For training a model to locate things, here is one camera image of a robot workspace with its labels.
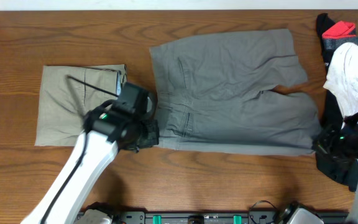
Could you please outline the grey shorts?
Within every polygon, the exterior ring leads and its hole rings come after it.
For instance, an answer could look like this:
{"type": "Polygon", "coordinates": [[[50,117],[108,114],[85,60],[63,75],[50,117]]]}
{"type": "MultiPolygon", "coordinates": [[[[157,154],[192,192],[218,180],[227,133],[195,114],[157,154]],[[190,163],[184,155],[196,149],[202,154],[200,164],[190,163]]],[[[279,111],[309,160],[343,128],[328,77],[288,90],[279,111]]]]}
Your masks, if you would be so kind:
{"type": "Polygon", "coordinates": [[[179,151],[298,156],[321,126],[306,93],[277,86],[308,76],[288,29],[195,35],[150,49],[159,146],[179,151]]]}

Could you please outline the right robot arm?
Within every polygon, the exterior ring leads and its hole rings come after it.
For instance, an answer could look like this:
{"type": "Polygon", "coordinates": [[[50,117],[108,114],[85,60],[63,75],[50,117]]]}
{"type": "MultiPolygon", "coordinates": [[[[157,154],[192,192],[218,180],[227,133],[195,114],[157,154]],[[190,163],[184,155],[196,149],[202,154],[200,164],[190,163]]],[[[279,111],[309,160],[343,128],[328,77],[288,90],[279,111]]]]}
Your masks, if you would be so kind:
{"type": "MultiPolygon", "coordinates": [[[[318,169],[330,179],[351,186],[351,170],[358,169],[358,113],[344,118],[344,127],[325,127],[313,142],[318,169]]],[[[346,223],[358,223],[358,181],[346,223]]]]}

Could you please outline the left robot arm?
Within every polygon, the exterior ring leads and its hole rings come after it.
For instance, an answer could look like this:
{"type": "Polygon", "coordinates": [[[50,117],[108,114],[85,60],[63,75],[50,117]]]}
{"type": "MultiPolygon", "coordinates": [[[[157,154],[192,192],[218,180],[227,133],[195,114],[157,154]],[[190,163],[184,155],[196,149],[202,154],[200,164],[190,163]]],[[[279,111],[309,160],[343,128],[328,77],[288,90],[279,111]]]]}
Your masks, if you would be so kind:
{"type": "Polygon", "coordinates": [[[48,192],[23,223],[73,223],[99,176],[119,151],[156,146],[154,96],[126,83],[116,99],[87,112],[73,151],[48,192]]]}

